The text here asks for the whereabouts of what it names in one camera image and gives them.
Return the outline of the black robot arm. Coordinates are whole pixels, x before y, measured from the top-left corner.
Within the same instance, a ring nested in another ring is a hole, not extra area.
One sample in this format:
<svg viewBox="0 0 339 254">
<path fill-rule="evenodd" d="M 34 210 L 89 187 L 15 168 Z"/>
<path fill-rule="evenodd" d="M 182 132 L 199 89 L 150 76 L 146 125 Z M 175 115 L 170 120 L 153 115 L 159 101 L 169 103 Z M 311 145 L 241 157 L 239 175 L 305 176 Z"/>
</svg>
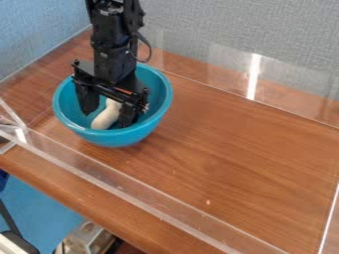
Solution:
<svg viewBox="0 0 339 254">
<path fill-rule="evenodd" d="M 106 97 L 105 109 L 90 127 L 106 130 L 114 124 L 119 128 L 131 126 L 149 110 L 150 89 L 137 76 L 138 42 L 150 43 L 141 35 L 146 15 L 139 0 L 85 0 L 93 25 L 90 44 L 94 62 L 74 62 L 74 83 L 81 109 L 90 115 Z"/>
</svg>

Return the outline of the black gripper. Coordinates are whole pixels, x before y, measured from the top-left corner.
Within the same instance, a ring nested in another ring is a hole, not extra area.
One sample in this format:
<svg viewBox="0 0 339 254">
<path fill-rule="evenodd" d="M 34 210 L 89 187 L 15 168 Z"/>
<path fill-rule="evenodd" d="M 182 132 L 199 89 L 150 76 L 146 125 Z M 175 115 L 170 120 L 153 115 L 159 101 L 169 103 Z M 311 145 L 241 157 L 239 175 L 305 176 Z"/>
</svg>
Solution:
<svg viewBox="0 0 339 254">
<path fill-rule="evenodd" d="M 130 127 L 138 120 L 139 113 L 149 110 L 150 89 L 133 71 L 119 81 L 101 78 L 94 73 L 94 63 L 75 60 L 72 64 L 74 83 L 81 108 L 85 115 L 98 110 L 99 97 L 105 96 L 119 103 L 118 127 Z"/>
</svg>

